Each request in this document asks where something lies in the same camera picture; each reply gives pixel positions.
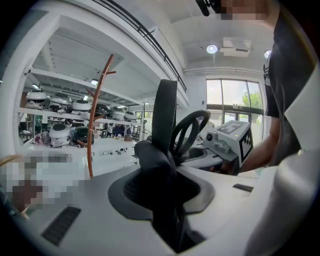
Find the ceiling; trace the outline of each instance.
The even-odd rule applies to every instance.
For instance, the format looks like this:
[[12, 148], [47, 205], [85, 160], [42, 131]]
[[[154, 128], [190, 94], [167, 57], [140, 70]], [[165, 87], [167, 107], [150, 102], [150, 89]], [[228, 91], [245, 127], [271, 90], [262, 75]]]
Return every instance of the ceiling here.
[[[33, 63], [34, 69], [90, 83], [92, 79], [99, 80], [108, 58], [114, 54], [109, 70], [116, 71], [116, 74], [105, 78], [100, 101], [112, 105], [137, 105], [128, 99], [103, 92], [104, 88], [137, 101], [145, 98], [153, 100], [160, 79], [150, 68], [140, 59], [132, 56], [128, 58], [125, 52], [120, 53], [115, 41], [107, 35], [75, 20], [72, 22], [78, 23], [73, 25], [74, 28], [80, 28], [77, 31], [81, 33], [60, 27], [39, 52]], [[28, 75], [25, 91], [30, 90], [32, 84], [40, 84], [43, 90], [51, 95], [56, 91], [69, 92], [69, 96], [74, 100], [89, 95], [85, 85], [36, 73]]]
[[[196, 0], [119, 0], [117, 1], [132, 13], [148, 29], [159, 27], [166, 33], [159, 19], [153, 18], [155, 12], [163, 15], [180, 41], [182, 54], [186, 58], [185, 69], [202, 67], [236, 67], [261, 70], [266, 59], [264, 53], [273, 46], [273, 32], [257, 21], [221, 20], [219, 14], [210, 9], [211, 15], [202, 15]], [[152, 8], [144, 5], [153, 3]], [[224, 56], [219, 51], [208, 54], [206, 48], [214, 44], [221, 48], [224, 37], [240, 38], [252, 41], [251, 52], [247, 58]]]

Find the black t-shirt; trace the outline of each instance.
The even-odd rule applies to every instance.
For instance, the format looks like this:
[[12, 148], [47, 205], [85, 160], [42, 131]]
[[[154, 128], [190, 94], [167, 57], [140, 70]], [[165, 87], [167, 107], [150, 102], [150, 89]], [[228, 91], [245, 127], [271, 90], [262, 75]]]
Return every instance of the black t-shirt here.
[[301, 147], [295, 132], [285, 117], [285, 111], [299, 95], [315, 63], [308, 51], [300, 28], [280, 14], [274, 29], [274, 45], [264, 65], [266, 115], [280, 119], [280, 137], [270, 165], [297, 153]]

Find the railing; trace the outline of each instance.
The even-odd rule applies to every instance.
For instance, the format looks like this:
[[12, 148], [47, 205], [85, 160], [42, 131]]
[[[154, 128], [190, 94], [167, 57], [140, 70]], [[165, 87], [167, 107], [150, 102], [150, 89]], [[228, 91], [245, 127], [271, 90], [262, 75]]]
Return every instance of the railing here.
[[115, 15], [122, 18], [126, 21], [131, 27], [133, 27], [140, 35], [144, 37], [145, 40], [156, 50], [156, 52], [161, 56], [164, 62], [168, 65], [171, 69], [173, 74], [175, 75], [176, 79], [182, 85], [184, 91], [187, 90], [187, 87], [184, 81], [181, 79], [178, 71], [176, 70], [175, 66], [173, 65], [172, 61], [165, 53], [165, 50], [160, 46], [154, 36], [146, 29], [144, 25], [142, 25], [133, 15], [131, 15], [126, 9], [124, 9], [121, 5], [116, 3], [113, 0], [93, 0], [97, 4], [107, 8], [109, 11], [113, 12]]

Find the ceiling light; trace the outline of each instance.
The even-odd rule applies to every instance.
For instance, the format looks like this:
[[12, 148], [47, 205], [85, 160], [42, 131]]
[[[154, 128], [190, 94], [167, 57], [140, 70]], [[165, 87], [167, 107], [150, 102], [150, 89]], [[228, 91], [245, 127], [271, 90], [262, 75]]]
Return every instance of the ceiling light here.
[[216, 47], [214, 44], [210, 44], [208, 45], [208, 47], [206, 48], [206, 51], [209, 54], [215, 54], [218, 51], [218, 47]]
[[91, 80], [91, 84], [93, 84], [93, 85], [95, 85], [95, 86], [96, 86], [96, 85], [98, 84], [98, 80], [96, 80], [96, 79], [92, 79], [92, 80]]
[[269, 58], [270, 53], [271, 53], [271, 51], [270, 51], [270, 50], [266, 50], [266, 51], [265, 51], [265, 53], [264, 53], [264, 57], [265, 57], [266, 59], [268, 59], [268, 58]]

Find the air conditioner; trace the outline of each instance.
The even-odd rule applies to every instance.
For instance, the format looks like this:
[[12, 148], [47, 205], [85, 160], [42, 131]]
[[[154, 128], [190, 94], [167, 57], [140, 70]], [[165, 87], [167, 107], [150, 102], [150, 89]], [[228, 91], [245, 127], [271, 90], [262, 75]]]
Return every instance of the air conditioner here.
[[224, 56], [248, 57], [251, 51], [251, 41], [242, 38], [223, 38], [223, 47], [220, 52]]

